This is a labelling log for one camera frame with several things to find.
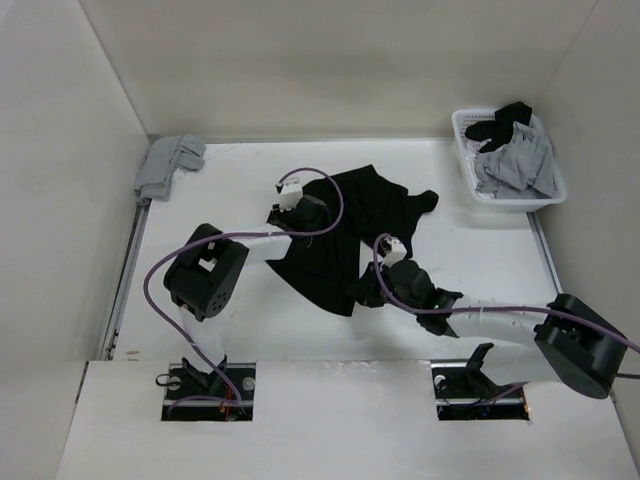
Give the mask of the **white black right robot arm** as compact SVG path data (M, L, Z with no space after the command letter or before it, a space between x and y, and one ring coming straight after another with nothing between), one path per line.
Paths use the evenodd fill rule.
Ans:
M479 396L510 384L558 382L604 399L627 350L625 336L573 295L559 294L533 312L505 311L436 287L412 260L369 263L347 294L369 308L407 306L435 336L481 339L463 373L466 388Z

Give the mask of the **black tank top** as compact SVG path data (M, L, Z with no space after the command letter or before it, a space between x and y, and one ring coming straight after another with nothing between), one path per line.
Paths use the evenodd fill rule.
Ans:
M412 195L409 190L378 174L371 165L327 179L314 180L303 187L306 195L326 204L323 220L331 224L339 212L341 193L344 212L331 232L295 240L293 251L267 265L297 293L317 307L344 317L352 315L355 301L347 290L360 278L360 246L371 247L382 233L398 238L407 253L422 216L435 210L439 195L426 190Z

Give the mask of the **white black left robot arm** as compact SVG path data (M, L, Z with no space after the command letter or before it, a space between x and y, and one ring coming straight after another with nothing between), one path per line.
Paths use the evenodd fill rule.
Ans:
M246 266L266 262L296 288L323 279L318 263L344 210L342 194L335 209L314 195L282 194L257 229L231 234L201 224L175 256L163 285L177 307L202 322L226 307Z

